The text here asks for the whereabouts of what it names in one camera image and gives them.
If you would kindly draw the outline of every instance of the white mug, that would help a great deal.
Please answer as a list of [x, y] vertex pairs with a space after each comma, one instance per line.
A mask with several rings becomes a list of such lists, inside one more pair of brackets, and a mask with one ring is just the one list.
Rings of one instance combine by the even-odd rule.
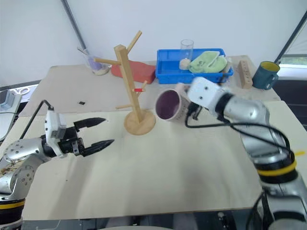
[[158, 96], [155, 112], [162, 120], [184, 123], [189, 104], [184, 84], [178, 83], [175, 89], [165, 90]]

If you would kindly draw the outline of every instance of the mug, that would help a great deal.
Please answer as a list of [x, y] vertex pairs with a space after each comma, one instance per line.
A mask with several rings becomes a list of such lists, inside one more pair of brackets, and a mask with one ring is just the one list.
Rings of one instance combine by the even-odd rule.
[[189, 104], [184, 84], [178, 83], [175, 89], [165, 90], [158, 96], [155, 112], [162, 120], [184, 123]]
[[279, 70], [280, 67], [274, 62], [261, 62], [253, 77], [253, 86], [258, 89], [269, 90], [278, 80], [277, 72]]

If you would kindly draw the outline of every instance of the yellow tape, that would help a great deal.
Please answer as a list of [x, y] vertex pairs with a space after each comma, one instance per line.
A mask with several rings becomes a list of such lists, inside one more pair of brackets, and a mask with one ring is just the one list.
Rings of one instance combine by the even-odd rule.
[[15, 203], [15, 204], [7, 204], [7, 205], [0, 205], [0, 210], [2, 209], [9, 209], [9, 208], [15, 208], [15, 207], [20, 207], [22, 205], [25, 204], [25, 200], [24, 201], [21, 201], [21, 202], [18, 202], [18, 203]]
[[296, 156], [301, 156], [301, 155], [304, 155], [305, 152], [304, 151], [299, 151], [299, 152], [296, 152], [294, 155]]
[[261, 176], [280, 176], [284, 175], [286, 173], [291, 172], [296, 167], [296, 161], [294, 161], [292, 164], [290, 164], [287, 167], [284, 167], [282, 169], [277, 170], [257, 170], [258, 174]]

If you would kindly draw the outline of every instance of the green cloth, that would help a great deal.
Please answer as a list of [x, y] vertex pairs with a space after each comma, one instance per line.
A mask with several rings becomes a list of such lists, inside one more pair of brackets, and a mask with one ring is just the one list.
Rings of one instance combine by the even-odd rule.
[[227, 65], [224, 56], [218, 51], [205, 51], [195, 58], [189, 65], [192, 73], [218, 73]]

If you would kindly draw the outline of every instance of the glass cup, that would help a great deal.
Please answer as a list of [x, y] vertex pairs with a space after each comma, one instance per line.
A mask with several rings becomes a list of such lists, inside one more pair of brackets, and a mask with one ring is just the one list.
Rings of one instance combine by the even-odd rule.
[[95, 62], [94, 61], [94, 58], [96, 58], [96, 56], [93, 56], [93, 55], [86, 55], [86, 54], [83, 54], [83, 57], [85, 58], [85, 65], [92, 70], [92, 72], [96, 75], [104, 75], [106, 74], [109, 69], [110, 69], [110, 66], [108, 64], [105, 64], [105, 63], [99, 63], [99, 62]]
[[179, 69], [187, 70], [192, 60], [194, 42], [190, 39], [181, 41]]

